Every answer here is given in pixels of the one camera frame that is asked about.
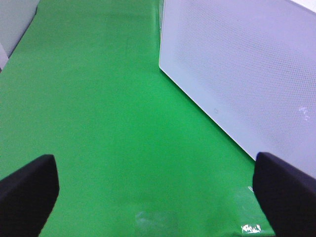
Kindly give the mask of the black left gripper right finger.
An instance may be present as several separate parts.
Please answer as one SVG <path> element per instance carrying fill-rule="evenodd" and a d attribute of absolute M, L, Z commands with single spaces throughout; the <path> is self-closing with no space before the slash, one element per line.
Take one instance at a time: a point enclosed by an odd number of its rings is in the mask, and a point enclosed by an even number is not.
<path fill-rule="evenodd" d="M 256 156 L 252 187 L 277 237 L 316 235 L 316 180 L 266 152 Z"/>

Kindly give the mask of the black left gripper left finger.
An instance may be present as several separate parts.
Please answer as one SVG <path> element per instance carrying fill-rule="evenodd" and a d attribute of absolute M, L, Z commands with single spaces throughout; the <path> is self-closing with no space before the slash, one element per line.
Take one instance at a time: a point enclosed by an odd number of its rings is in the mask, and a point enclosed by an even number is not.
<path fill-rule="evenodd" d="M 0 181 L 0 235 L 38 237 L 59 195 L 54 155 L 42 155 Z"/>

